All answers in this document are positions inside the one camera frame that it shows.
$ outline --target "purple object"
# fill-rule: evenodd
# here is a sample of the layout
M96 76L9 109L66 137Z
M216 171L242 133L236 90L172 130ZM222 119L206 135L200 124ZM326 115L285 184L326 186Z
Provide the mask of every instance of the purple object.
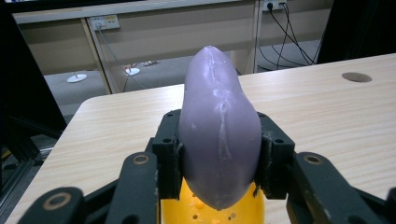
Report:
M256 171L262 126L233 63L215 47L190 62L178 132L192 192L217 210L237 203Z

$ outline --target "yellow object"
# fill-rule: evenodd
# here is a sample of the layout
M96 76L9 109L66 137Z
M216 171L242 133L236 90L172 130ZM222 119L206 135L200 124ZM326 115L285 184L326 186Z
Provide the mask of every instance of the yellow object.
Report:
M217 211L199 200L183 180L180 200L162 200L163 224L262 224L264 201L262 191L256 197L251 184L245 196L230 208Z

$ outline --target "white wall socket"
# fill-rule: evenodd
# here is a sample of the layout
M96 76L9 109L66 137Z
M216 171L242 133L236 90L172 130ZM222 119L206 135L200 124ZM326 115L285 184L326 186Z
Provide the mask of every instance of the white wall socket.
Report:
M264 7L262 8L263 11L269 11L268 4L273 5L273 10L282 10L282 4L287 3L287 0L264 0Z
M90 21L93 30L99 30L99 27L101 30L120 28L117 15L90 17Z

